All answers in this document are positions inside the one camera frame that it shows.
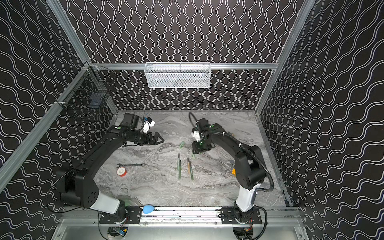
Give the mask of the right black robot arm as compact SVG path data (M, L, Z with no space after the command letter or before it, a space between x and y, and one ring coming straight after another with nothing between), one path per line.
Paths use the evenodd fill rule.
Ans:
M205 118L197 119L189 113L193 126L192 152L194 155L208 152L216 146L221 147L234 160L235 174L240 190L234 203L235 220L246 223L256 208L255 198L258 192L270 193L275 185L268 170L260 147L247 145L237 140L219 124L210 124Z

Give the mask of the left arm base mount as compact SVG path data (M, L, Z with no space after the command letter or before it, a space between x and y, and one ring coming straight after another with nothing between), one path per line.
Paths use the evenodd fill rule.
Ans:
M124 211L120 208L115 214L101 213L99 223L104 225L139 224L142 211L143 209L140 207L125 207Z

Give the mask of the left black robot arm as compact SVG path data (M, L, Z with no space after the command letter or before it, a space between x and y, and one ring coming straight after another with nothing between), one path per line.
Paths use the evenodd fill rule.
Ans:
M121 222L126 217L125 202L103 194L94 181L105 161L120 147L155 146L164 143L159 133L150 132L155 121L126 113L118 126L107 129L104 137L77 163L57 171L56 187L60 201L98 211Z

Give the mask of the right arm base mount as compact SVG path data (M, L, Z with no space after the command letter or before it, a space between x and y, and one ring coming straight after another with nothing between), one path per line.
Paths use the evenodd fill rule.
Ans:
M257 208L251 208L247 212L242 212L238 207L222 207L218 217L223 225L245 225L250 224L250 221L256 225L263 223L260 211Z

